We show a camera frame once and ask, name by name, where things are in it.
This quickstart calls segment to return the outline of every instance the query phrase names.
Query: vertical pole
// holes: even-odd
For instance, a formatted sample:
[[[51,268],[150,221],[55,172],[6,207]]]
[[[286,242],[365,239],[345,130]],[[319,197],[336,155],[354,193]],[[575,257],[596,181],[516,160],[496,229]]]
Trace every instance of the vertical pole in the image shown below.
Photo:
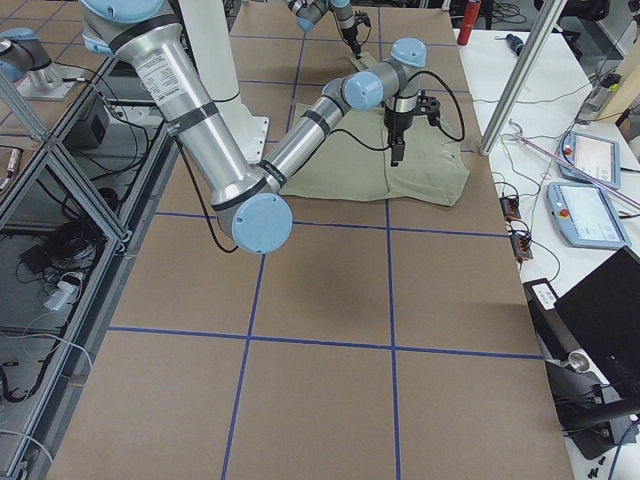
[[[547,0],[544,2],[540,15],[531,29],[522,54],[511,72],[507,86],[484,132],[480,144],[481,155],[489,155],[495,145],[498,135],[508,120],[511,110],[513,110],[513,106],[566,3],[567,0]]]
[[[216,106],[245,158],[260,160],[268,119],[253,117],[238,94],[238,78],[222,0],[180,0],[180,10],[202,83],[214,100],[232,99],[218,102]]]

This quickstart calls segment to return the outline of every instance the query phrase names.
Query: cardboard table surface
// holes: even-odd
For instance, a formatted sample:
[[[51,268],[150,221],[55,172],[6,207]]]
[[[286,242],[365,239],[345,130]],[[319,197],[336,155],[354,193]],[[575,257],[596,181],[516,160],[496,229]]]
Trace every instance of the cardboard table surface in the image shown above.
[[[416,36],[468,95],[448,17],[364,10],[367,51]],[[268,148],[353,72],[330,17],[302,38],[281,5],[244,3],[232,46]],[[216,250],[178,162],[49,478],[571,479],[467,112],[456,207],[288,198],[269,256]]]

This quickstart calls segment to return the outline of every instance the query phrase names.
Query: white desk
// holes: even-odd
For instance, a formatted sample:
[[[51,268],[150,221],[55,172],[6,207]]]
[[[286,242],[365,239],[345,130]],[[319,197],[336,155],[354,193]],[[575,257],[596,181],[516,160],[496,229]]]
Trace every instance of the white desk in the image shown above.
[[[496,39],[496,37],[504,37],[507,33],[495,30],[474,31],[469,44],[466,47],[458,47],[482,131],[486,128],[496,103],[487,103],[481,100],[498,100],[500,98],[517,60],[517,57],[507,47],[506,42]],[[522,32],[516,34],[523,40],[526,40],[528,35]],[[518,103],[513,109],[511,118],[522,126],[526,137],[558,136],[569,126],[585,96],[589,93],[588,83],[587,77],[578,62],[575,61],[563,38],[558,34],[552,35],[520,95],[519,102],[551,100],[578,90],[582,86],[584,88],[553,102]],[[621,147],[622,166],[639,168],[638,161],[615,125],[592,123],[584,127],[576,126],[574,129],[617,140]],[[513,131],[513,128],[506,126],[503,133],[513,133]],[[559,140],[539,138],[534,141],[548,150],[555,151]],[[549,159],[515,142],[507,142],[505,139],[505,143],[513,158],[516,170],[538,182],[542,181]],[[500,142],[493,148],[489,160],[492,170],[504,175],[506,181],[513,184],[520,194],[536,192],[537,187],[531,181],[513,171],[508,155]],[[520,212],[524,221],[533,230],[533,239],[552,250],[560,259],[560,274],[553,282],[553,286],[559,295],[563,295],[611,256],[613,251],[568,246],[558,233],[546,202],[546,184],[549,181],[562,180],[562,177],[559,175],[556,165],[551,166],[549,173],[550,177],[545,179],[545,185],[540,192],[537,204],[534,197],[522,197]],[[500,175],[496,175],[496,181],[501,180]],[[502,186],[498,186],[498,192],[501,191]],[[623,174],[621,191],[634,199],[640,199],[640,175]],[[511,193],[508,187],[505,192]],[[620,210],[630,211],[629,208],[615,201],[614,205]],[[636,253],[640,252],[640,219],[626,220],[624,226],[631,237],[633,250]],[[536,245],[533,245],[532,252],[534,259],[525,262],[522,266],[520,272],[522,281],[553,277],[556,271],[556,262],[553,257]],[[607,478],[613,460],[613,451],[606,454],[607,460],[603,466],[600,466],[597,461],[585,460],[570,440],[567,440],[567,449],[576,479],[586,478],[591,468],[594,467],[600,467],[599,478]],[[614,478],[617,480],[637,480],[638,472],[640,472],[640,444],[626,445],[620,454]]]

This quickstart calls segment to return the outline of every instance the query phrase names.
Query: robot arm label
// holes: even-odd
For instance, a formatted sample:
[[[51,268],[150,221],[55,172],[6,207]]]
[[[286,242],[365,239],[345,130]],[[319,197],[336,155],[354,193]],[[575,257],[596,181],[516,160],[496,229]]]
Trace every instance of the robot arm label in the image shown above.
[[[158,107],[187,91],[163,54],[138,67],[138,75]]]

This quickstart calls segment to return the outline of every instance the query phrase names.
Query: power adapter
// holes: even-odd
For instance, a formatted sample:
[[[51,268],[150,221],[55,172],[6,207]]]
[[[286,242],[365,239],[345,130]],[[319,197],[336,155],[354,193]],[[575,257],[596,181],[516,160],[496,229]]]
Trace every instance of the power adapter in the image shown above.
[[[54,292],[49,295],[49,298],[42,305],[51,311],[60,310],[69,301],[71,295],[78,291],[83,278],[84,273],[82,272],[65,273],[58,281]]]

